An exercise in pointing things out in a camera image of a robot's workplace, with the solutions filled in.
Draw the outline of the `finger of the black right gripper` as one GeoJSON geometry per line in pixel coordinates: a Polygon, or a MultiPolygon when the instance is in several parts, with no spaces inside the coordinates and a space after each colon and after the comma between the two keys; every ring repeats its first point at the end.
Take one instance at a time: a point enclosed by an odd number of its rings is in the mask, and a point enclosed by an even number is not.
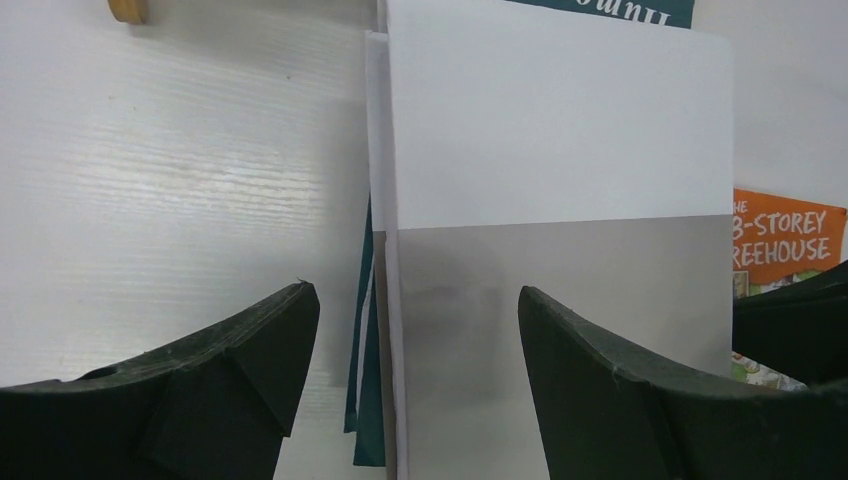
{"type": "Polygon", "coordinates": [[[733,301],[732,350],[808,386],[847,378],[847,263],[733,301]]]}

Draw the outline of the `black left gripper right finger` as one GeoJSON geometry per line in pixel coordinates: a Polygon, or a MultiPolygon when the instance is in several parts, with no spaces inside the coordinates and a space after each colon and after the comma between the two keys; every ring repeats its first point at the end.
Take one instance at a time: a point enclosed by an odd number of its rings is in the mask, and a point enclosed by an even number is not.
{"type": "Polygon", "coordinates": [[[525,286],[518,324],[553,479],[843,479],[847,384],[781,391],[673,361],[525,286]]]}

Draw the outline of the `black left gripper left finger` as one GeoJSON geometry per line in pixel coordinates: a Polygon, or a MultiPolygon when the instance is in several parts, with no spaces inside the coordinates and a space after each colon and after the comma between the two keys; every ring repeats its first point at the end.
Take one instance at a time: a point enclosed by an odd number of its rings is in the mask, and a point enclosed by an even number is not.
{"type": "Polygon", "coordinates": [[[270,479],[320,317],[313,284],[71,380],[1,391],[5,479],[270,479]]]}

